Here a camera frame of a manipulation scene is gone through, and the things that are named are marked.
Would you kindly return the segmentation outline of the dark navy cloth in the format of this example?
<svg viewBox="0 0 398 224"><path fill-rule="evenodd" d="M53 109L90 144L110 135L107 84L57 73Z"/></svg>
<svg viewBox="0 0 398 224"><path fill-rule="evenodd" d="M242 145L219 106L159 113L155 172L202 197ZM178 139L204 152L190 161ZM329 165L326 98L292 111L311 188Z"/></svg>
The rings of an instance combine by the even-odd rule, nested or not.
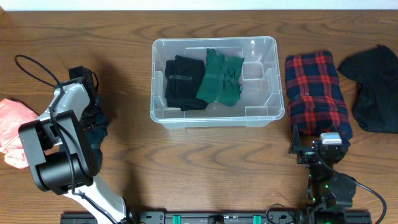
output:
<svg viewBox="0 0 398 224"><path fill-rule="evenodd" d="M66 143L60 146L60 150L70 152L77 174L92 177L101 168L102 152L100 147L103 139L108 135L109 122L98 103L96 124L92 128L84 128L80 123L80 118L89 102L88 95L64 95L57 112L66 112L59 125L66 140Z"/></svg>

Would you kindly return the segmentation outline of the green cloth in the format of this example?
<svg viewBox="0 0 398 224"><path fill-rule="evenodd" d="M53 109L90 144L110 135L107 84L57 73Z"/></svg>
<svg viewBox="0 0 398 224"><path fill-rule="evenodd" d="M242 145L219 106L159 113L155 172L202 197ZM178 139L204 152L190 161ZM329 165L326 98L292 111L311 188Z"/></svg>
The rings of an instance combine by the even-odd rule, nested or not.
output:
<svg viewBox="0 0 398 224"><path fill-rule="evenodd" d="M229 57L215 49L207 49L205 75L197 91L197 98L207 103L234 106L242 92L239 79L243 62L242 57Z"/></svg>

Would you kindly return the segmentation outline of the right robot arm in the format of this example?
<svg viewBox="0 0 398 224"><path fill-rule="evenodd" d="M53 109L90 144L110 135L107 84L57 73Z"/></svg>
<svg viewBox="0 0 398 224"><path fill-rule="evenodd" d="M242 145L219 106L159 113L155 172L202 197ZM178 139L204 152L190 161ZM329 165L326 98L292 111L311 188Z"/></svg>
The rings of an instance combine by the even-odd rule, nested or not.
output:
<svg viewBox="0 0 398 224"><path fill-rule="evenodd" d="M345 157L349 147L349 141L335 129L322 133L311 146L303 146L294 125L289 152L310 170L307 193L313 202L297 215L297 223L346 223L345 210L353 206L356 185L352 177L335 171L333 166Z"/></svg>

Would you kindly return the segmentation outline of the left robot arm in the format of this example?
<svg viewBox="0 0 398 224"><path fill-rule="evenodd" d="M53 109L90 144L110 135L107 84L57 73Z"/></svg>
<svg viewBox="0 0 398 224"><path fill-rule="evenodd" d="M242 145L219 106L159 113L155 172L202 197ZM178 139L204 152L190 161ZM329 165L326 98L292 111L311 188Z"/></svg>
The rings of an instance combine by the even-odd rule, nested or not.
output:
<svg viewBox="0 0 398 224"><path fill-rule="evenodd" d="M96 223L133 223L126 201L99 176L109 122L98 103L98 77L82 66L69 77L55 86L49 107L19 128L34 182L75 200Z"/></svg>

